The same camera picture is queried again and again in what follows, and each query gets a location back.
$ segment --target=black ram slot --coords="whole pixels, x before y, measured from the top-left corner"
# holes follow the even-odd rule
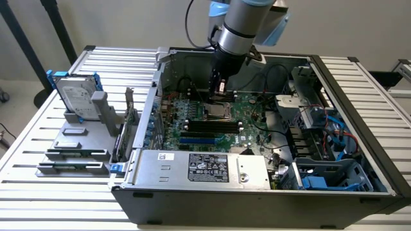
[[[221,122],[221,121],[197,121],[197,120],[190,120],[189,125],[203,125],[203,126],[239,126],[239,122]]]
[[[202,132],[182,132],[181,137],[215,138],[217,136],[214,134]]]
[[[239,133],[239,122],[190,121],[189,132]]]
[[[211,127],[189,127],[189,132],[210,132],[210,133],[239,133],[238,128],[211,128]]]

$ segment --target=power supply label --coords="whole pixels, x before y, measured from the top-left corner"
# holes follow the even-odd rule
[[[190,154],[189,180],[230,182],[227,155]]]

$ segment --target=black cable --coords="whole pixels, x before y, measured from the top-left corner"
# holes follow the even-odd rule
[[[182,81],[183,81],[185,79],[189,79],[190,81],[193,81],[193,79],[191,79],[190,76],[183,76],[183,77],[181,77],[181,78],[179,78],[179,81],[178,81],[178,86],[177,86],[177,88],[175,88],[175,91],[177,91],[177,92],[181,92],[181,91],[179,91],[179,88],[181,88]]]
[[[269,149],[269,150],[275,150],[275,149],[279,149],[279,148],[282,148],[282,147],[287,147],[287,146],[290,146],[289,144],[286,144],[286,145],[282,145],[282,146],[279,146],[279,147],[277,147],[277,148],[269,148],[267,146],[266,146],[266,140],[267,140],[267,138],[271,136],[271,134],[269,135],[269,136],[266,136],[265,137],[265,139],[263,139],[263,141],[262,141],[262,145],[261,145],[261,148],[262,147],[265,147],[266,149]]]
[[[255,106],[255,108],[254,108],[254,110],[253,110],[253,112],[251,112],[251,116],[253,116],[254,112],[257,111],[258,105]],[[253,118],[250,118],[250,119],[251,119],[251,123],[253,123],[253,125],[257,127],[257,129],[259,129],[259,130],[262,130],[262,131],[267,131],[267,132],[277,132],[277,133],[282,134],[283,136],[286,136],[286,133],[285,133],[285,132],[261,128],[261,127],[257,125],[255,120],[254,120]]]
[[[281,67],[283,67],[285,68],[285,70],[286,70],[286,73],[287,73],[287,80],[290,81],[290,71],[289,71],[289,69],[287,69],[287,67],[283,65],[283,64],[274,64],[274,65],[271,65],[271,67],[269,68],[269,71],[267,71],[267,76],[269,76],[269,74],[270,74],[270,71],[273,70],[273,68],[274,67],[277,67],[277,66],[281,66]]]
[[[253,76],[251,80],[238,90],[243,90],[251,84],[251,82],[257,79],[258,75],[263,75],[263,77],[266,77],[266,75],[262,72],[258,72],[255,76]]]
[[[262,145],[265,148],[270,149],[270,150],[275,150],[275,149],[279,149],[279,148],[283,148],[283,147],[289,147],[290,145],[289,144],[285,144],[277,148],[269,148],[265,144]]]
[[[187,21],[189,21],[189,12],[190,12],[190,9],[191,9],[193,2],[194,2],[194,0],[190,1],[189,7],[187,7],[187,11],[186,11],[186,19],[185,19],[186,36],[187,36],[189,42],[191,43],[191,45],[193,45],[195,48],[206,49],[206,48],[210,48],[213,45],[210,44],[210,45],[203,46],[203,47],[195,45],[194,42],[193,42],[193,40],[191,40],[191,38],[190,38],[190,34],[189,34]]]
[[[11,133],[11,131],[7,129],[7,127],[5,126],[3,123],[0,123],[0,125],[3,126],[5,130],[7,131],[7,133],[15,138],[15,140],[18,139],[17,136]]]

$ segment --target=sticker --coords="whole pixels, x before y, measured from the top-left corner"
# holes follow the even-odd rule
[[[174,153],[159,153],[158,160],[174,160]]]
[[[189,180],[230,182],[227,155],[190,154]]]
[[[85,119],[99,119],[89,91],[85,88],[63,87],[63,92],[75,114]]]

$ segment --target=metal slatted table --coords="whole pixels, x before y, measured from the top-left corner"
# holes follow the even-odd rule
[[[97,47],[85,51],[70,72],[98,71],[110,105],[126,110],[126,87],[135,88],[135,107],[143,110],[157,50]],[[358,63],[324,57],[372,131],[411,183],[411,130],[388,92]],[[157,227],[129,221],[110,192],[110,178],[39,178],[37,165],[45,159],[65,123],[65,105],[57,91],[35,114],[0,160],[0,230],[225,230],[203,227]],[[411,206],[392,215],[372,215],[346,230],[409,231]]]

